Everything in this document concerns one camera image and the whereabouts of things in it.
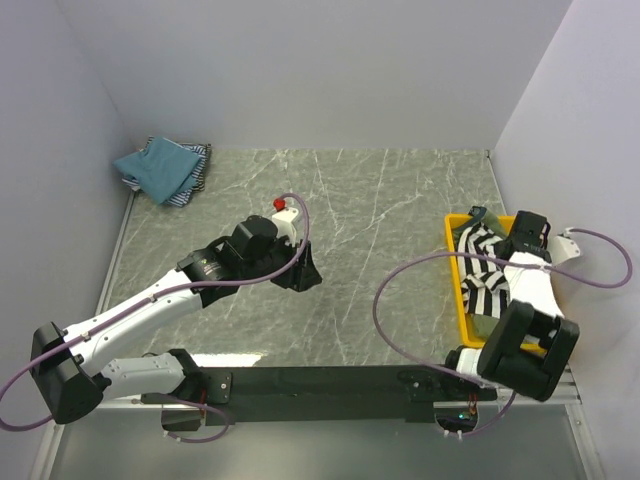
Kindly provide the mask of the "black white striped tank top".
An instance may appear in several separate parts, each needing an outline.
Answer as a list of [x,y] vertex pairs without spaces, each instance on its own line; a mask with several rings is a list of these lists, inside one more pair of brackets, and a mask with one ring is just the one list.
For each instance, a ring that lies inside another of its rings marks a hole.
[[494,247],[502,239],[483,223],[461,231],[457,251],[477,258],[457,258],[463,306],[467,314],[499,319],[510,300],[509,286],[501,266],[489,261],[496,257]]

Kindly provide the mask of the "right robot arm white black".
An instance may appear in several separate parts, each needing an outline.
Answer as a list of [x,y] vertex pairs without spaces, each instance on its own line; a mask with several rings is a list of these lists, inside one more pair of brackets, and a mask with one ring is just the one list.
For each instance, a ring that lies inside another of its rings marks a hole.
[[484,345],[460,346],[439,374],[444,395],[460,399],[474,377],[543,402],[551,397],[579,337],[554,296],[546,250],[548,222],[527,211],[504,237],[483,222],[465,226],[455,251],[461,311],[497,321]]

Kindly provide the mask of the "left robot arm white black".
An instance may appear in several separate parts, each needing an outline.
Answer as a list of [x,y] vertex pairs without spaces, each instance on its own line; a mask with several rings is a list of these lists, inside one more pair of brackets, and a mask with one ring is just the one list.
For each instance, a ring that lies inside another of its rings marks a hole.
[[124,358],[129,344],[174,320],[269,281],[304,292],[321,284],[307,234],[306,215],[286,207],[269,218],[252,215],[229,236],[189,253],[153,285],[112,309],[65,329],[54,323],[33,335],[30,370],[52,419],[75,422],[102,401],[165,394],[179,402],[210,399],[204,372],[184,349]]

